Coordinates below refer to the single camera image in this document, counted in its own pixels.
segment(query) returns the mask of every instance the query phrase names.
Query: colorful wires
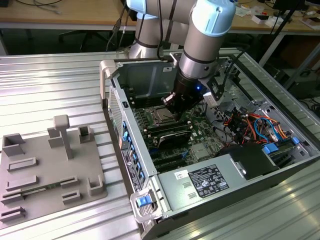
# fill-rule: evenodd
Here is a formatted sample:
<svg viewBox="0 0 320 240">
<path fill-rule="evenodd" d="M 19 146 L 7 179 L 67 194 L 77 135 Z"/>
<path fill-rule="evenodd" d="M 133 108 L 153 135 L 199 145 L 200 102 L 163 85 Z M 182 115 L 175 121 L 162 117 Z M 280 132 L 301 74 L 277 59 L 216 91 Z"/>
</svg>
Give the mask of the colorful wires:
<svg viewBox="0 0 320 240">
<path fill-rule="evenodd" d="M 257 125 L 258 125 L 258 121 L 259 121 L 259 120 L 265 120 L 265 121 L 270 125 L 270 127 L 272 128 L 272 130 L 273 130 L 274 134 L 276 135 L 276 137 L 277 137 L 278 139 L 280 138 L 281 140 L 283 139 L 283 138 L 280 136 L 280 134 L 277 133 L 274 125 L 271 123 L 270 120 L 268 120 L 268 119 L 266 119 L 266 118 L 264 118 L 264 117 L 260 117 L 260 118 L 257 118 L 257 119 L 255 120 L 255 122 L 254 122 L 254 130 L 256 131 L 256 134 L 258 134 L 260 137 L 264 138 L 267 143 L 269 143 L 269 139 L 268 139 L 266 136 L 262 135 L 262 134 L 258 131 Z"/>
<path fill-rule="evenodd" d="M 268 117 L 268 116 L 261 116 L 261 115 L 258 115 L 258 114 L 255 114 L 255 113 L 251 113 L 249 114 L 249 116 L 253 117 L 253 118 L 265 118 L 265 119 L 268 119 L 270 120 L 271 122 L 274 122 L 274 123 L 277 123 L 278 121 Z M 284 131 L 281 129 L 281 126 L 280 125 L 277 125 L 276 126 L 277 129 L 278 129 L 278 134 L 281 136 L 282 139 L 287 139 L 288 137 L 286 136 L 286 134 L 284 133 Z"/>
</svg>

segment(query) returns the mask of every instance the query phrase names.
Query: orange wire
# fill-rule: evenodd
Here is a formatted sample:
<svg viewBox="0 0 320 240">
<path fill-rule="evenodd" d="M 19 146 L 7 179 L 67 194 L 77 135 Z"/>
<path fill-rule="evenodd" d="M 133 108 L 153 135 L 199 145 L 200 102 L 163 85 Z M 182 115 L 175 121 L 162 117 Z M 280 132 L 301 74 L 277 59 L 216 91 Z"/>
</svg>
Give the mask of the orange wire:
<svg viewBox="0 0 320 240">
<path fill-rule="evenodd" d="M 270 117 L 268 117 L 268 116 L 259 116 L 259 115 L 254 114 L 254 113 L 249 114 L 249 116 L 254 117 L 254 118 L 256 118 L 256 119 L 258 119 L 258 118 L 265 118 L 265 119 L 268 119 L 268 120 L 273 121 L 273 122 L 275 122 L 275 123 L 278 122 L 277 120 L 274 120 L 274 119 L 272 119 L 272 118 L 270 118 Z M 283 137 L 284 139 L 287 139 L 288 137 L 285 135 L 285 133 L 283 132 L 283 130 L 281 129 L 281 127 L 280 127 L 279 125 L 278 125 L 277 127 L 278 127 L 278 133 L 281 135 L 281 137 Z"/>
<path fill-rule="evenodd" d="M 248 122 L 248 125 L 249 125 L 249 127 L 250 127 L 250 129 L 251 129 L 251 132 L 252 132 L 252 134 L 253 134 L 253 139 L 254 139 L 254 140 L 257 140 L 256 132 L 255 132 L 254 128 L 252 127 L 251 122 L 249 121 L 248 118 L 246 118 L 246 121 Z"/>
</svg>

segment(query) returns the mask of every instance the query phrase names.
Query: cable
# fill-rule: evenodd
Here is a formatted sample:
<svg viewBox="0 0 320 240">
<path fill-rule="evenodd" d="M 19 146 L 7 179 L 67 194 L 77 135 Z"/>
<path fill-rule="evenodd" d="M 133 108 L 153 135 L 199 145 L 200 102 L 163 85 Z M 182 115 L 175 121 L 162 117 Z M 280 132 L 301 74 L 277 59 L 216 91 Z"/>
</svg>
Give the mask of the cable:
<svg viewBox="0 0 320 240">
<path fill-rule="evenodd" d="M 253 139 L 254 139 L 254 140 L 257 140 L 257 135 L 256 135 L 256 133 L 255 133 L 255 131 L 254 131 L 254 128 L 252 127 L 252 124 L 250 123 L 250 121 L 249 121 L 248 118 L 246 119 L 246 121 L 247 121 L 247 123 L 248 123 L 248 126 L 249 126 L 250 129 L 251 129 L 252 134 L 253 134 Z"/>
<path fill-rule="evenodd" d="M 160 27 L 160 42 L 156 48 L 156 56 L 159 60 L 163 60 L 163 57 L 160 56 L 160 47 L 162 45 L 162 39 L 164 38 L 164 29 L 162 25 L 162 11 L 161 11 L 161 0 L 158 0 L 158 15 L 159 15 L 159 27 Z"/>
<path fill-rule="evenodd" d="M 278 13 L 278 16 L 276 16 L 276 20 L 275 20 L 275 23 L 274 23 L 274 25 L 273 25 L 273 28 L 272 28 L 272 30 L 271 30 L 271 32 L 270 32 L 270 35 L 273 33 L 273 31 L 274 31 L 274 29 L 275 29 L 275 27 L 276 27 L 276 25 L 277 25 L 279 16 L 280 16 L 280 13 Z"/>
<path fill-rule="evenodd" d="M 283 140 L 283 138 L 281 137 L 281 135 L 280 135 L 279 133 L 277 133 L 274 125 L 273 125 L 268 119 L 266 119 L 266 118 L 264 118 L 264 117 L 260 117 L 260 118 L 256 119 L 255 122 L 254 122 L 254 130 L 255 130 L 256 134 L 258 134 L 260 137 L 266 139 L 267 142 L 269 143 L 268 138 L 267 138 L 266 136 L 260 134 L 259 131 L 258 131 L 258 129 L 257 129 L 257 122 L 258 122 L 259 119 L 265 120 L 265 121 L 271 126 L 271 128 L 272 128 L 275 136 L 276 136 L 278 139 Z"/>
<path fill-rule="evenodd" d="M 142 31 L 142 25 L 144 24 L 144 20 L 145 20 L 145 14 L 142 15 L 141 24 L 140 24 L 140 28 L 139 28 L 139 32 L 138 32 L 138 37 L 137 37 L 136 41 L 135 41 L 134 43 L 130 44 L 129 46 L 126 46 L 126 47 L 124 47 L 124 48 L 122 48 L 122 49 L 119 48 L 119 49 L 117 50 L 117 52 L 121 52 L 121 51 L 124 51 L 124 50 L 126 50 L 126 49 L 128 49 L 128 48 L 131 48 L 133 45 L 135 45 L 135 44 L 139 41 L 139 39 L 140 39 L 140 34 L 141 34 L 141 31 Z"/>
<path fill-rule="evenodd" d="M 121 34 L 121 38 L 120 38 L 120 41 L 119 41 L 119 46 L 118 48 L 121 47 L 121 43 L 122 43 L 122 40 L 124 38 L 124 35 L 125 35 L 125 32 L 126 32 L 126 28 L 127 28 L 127 25 L 128 25 L 128 20 L 129 20 L 129 14 L 131 12 L 131 9 L 129 8 L 129 11 L 127 13 L 127 16 L 126 16 L 126 19 L 125 19 L 125 24 L 124 24 L 124 27 L 123 27 L 123 31 L 122 31 L 122 34 Z"/>
<path fill-rule="evenodd" d="M 45 6 L 43 6 L 43 5 L 42 5 L 43 3 L 42 3 L 42 2 L 39 2 L 39 1 L 37 1 L 37 0 L 33 0 L 33 3 L 35 4 L 35 6 L 36 6 L 37 8 L 40 8 L 40 9 L 42 9 L 42 10 L 47 10 L 47 11 L 53 12 L 53 13 L 58 14 L 58 15 L 61 14 L 61 11 L 58 11 L 58 10 L 53 9 L 53 8 L 56 8 L 56 7 L 57 7 L 56 5 L 47 5 L 47 7 L 51 7 L 51 8 L 52 8 L 52 9 L 50 9 L 50 8 L 46 8 Z"/>
<path fill-rule="evenodd" d="M 25 5 L 28 5 L 28 6 L 47 6 L 47 5 L 52 5 L 52 4 L 59 3 L 59 2 L 61 2 L 62 0 L 53 1 L 53 2 L 50 2 L 50 3 L 41 3 L 41 4 L 30 4 L 30 3 L 26 3 L 26 2 L 23 2 L 23 1 L 20 1 L 20 0 L 16 0 L 16 1 L 17 1 L 18 3 L 25 4 Z"/>
<path fill-rule="evenodd" d="M 230 64 L 230 66 L 228 67 L 225 75 L 224 75 L 224 79 L 223 79 L 223 83 L 222 83 L 222 86 L 225 87 L 226 85 L 226 82 L 227 82 L 227 78 L 229 76 L 229 73 L 232 69 L 232 67 L 234 66 L 234 64 L 236 63 L 236 61 L 239 60 L 239 58 L 247 51 L 248 49 L 244 49 L 241 53 L 238 54 L 238 56 L 236 56 L 236 58 L 232 61 L 232 63 Z"/>
<path fill-rule="evenodd" d="M 106 52 L 108 52 L 108 48 L 109 48 L 109 45 L 111 43 L 111 40 L 114 38 L 115 34 L 117 34 L 119 32 L 119 30 L 120 30 L 121 22 L 122 22 L 122 18 L 124 16 L 124 13 L 125 13 L 125 10 L 126 10 L 126 6 L 127 6 L 127 1 L 124 1 L 123 8 L 122 8 L 122 11 L 120 13 L 120 17 L 118 18 L 118 20 L 113 25 L 112 35 L 111 35 L 111 37 L 109 38 L 109 40 L 108 40 L 108 42 L 106 44 L 106 47 L 105 47 L 105 51 Z"/>
</svg>

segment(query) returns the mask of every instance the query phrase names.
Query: ribbed aluminum surface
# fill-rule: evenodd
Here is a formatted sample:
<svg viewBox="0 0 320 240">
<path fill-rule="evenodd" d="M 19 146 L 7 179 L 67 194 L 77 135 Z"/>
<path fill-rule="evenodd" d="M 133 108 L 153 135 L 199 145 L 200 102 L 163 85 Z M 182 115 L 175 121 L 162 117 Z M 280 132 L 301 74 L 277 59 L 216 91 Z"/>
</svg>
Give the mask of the ribbed aluminum surface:
<svg viewBox="0 0 320 240">
<path fill-rule="evenodd" d="M 237 51 L 224 49 L 220 53 Z M 52 117 L 59 114 L 69 115 L 71 127 L 90 124 L 108 191 L 104 199 L 0 230 L 0 239 L 140 239 L 100 107 L 99 63 L 110 58 L 123 56 L 79 53 L 0 58 L 0 136 L 44 135 L 47 127 L 52 126 Z M 295 115 L 307 127 L 318 130 L 318 120 L 307 115 L 298 101 L 286 96 L 287 92 L 270 81 L 270 76 L 250 57 L 244 55 L 240 60 L 265 84 L 270 82 L 274 94 L 274 91 L 283 92 L 285 105 L 290 108 L 292 105 L 292 111 L 296 109 Z M 253 97 L 259 97 L 257 90 L 248 89 L 249 84 L 246 88 Z M 319 199 L 320 162 L 274 188 L 176 229 L 161 239 L 320 239 Z"/>
<path fill-rule="evenodd" d="M 141 239 L 100 105 L 99 63 L 111 56 L 116 57 L 81 53 L 0 58 L 1 143 L 5 134 L 46 135 L 53 116 L 68 114 L 71 128 L 93 128 L 108 191 L 106 198 L 2 229 L 0 239 Z"/>
</svg>

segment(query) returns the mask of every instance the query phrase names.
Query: blue port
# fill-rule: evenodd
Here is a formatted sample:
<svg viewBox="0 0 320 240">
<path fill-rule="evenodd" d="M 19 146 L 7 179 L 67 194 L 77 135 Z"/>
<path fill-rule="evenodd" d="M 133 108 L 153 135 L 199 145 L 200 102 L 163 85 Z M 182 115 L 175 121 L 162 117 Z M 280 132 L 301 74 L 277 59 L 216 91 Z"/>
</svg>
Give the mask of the blue port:
<svg viewBox="0 0 320 240">
<path fill-rule="evenodd" d="M 140 170 L 141 170 L 141 164 L 140 164 L 140 162 L 138 162 L 138 163 L 136 164 L 136 172 L 139 173 Z"/>
<path fill-rule="evenodd" d="M 137 156 L 136 153 L 134 153 L 134 154 L 133 154 L 133 163 L 134 163 L 134 164 L 137 164 L 137 162 L 138 162 L 138 156 Z"/>
<path fill-rule="evenodd" d="M 123 141 L 127 141 L 128 137 L 129 137 L 129 133 L 128 133 L 128 131 L 125 131 L 123 136 L 122 136 Z"/>
<path fill-rule="evenodd" d="M 139 174 L 139 179 L 143 182 L 146 178 L 145 178 L 145 174 L 143 171 L 140 172 Z"/>
</svg>

